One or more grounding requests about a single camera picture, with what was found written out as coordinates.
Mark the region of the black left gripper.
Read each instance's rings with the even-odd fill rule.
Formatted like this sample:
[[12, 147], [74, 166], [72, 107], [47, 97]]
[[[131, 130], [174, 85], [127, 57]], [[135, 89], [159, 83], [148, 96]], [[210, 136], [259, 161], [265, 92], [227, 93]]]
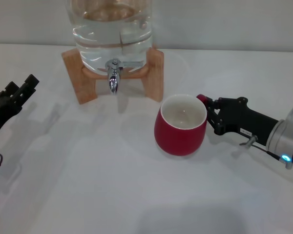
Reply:
[[0, 129], [10, 118], [22, 110], [21, 105], [24, 105], [34, 94], [38, 83], [39, 80], [30, 74], [21, 87], [11, 81], [0, 92]]

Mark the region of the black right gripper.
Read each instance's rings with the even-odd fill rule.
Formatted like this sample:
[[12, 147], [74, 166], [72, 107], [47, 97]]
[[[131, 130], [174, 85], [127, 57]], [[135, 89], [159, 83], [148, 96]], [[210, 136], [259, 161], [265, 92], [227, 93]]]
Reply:
[[204, 104], [208, 122], [219, 136], [234, 132], [247, 138], [257, 136], [257, 143], [266, 144], [278, 120], [251, 110], [247, 103], [248, 99], [245, 97], [215, 100], [206, 97]]

